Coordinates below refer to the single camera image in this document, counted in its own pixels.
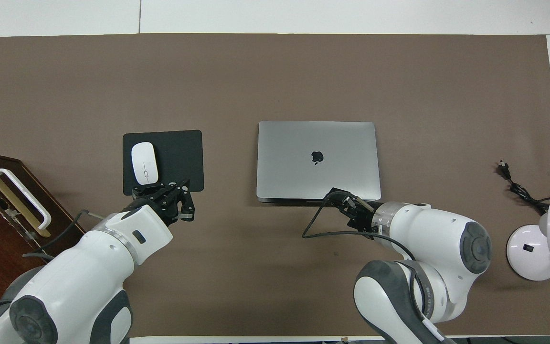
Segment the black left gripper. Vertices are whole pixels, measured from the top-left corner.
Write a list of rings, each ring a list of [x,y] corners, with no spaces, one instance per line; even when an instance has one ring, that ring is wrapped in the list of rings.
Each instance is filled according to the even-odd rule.
[[[151,183],[135,186],[132,189],[132,198],[152,197],[152,208],[166,226],[179,220],[192,222],[196,207],[190,193],[190,179],[185,179],[178,185],[170,183]]]

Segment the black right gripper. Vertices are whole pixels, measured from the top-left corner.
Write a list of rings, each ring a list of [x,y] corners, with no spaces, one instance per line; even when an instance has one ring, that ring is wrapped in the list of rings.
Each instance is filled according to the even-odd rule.
[[[368,203],[359,196],[342,189],[332,188],[325,203],[333,205],[345,216],[350,216],[349,227],[358,231],[375,231],[372,226],[376,203]]]

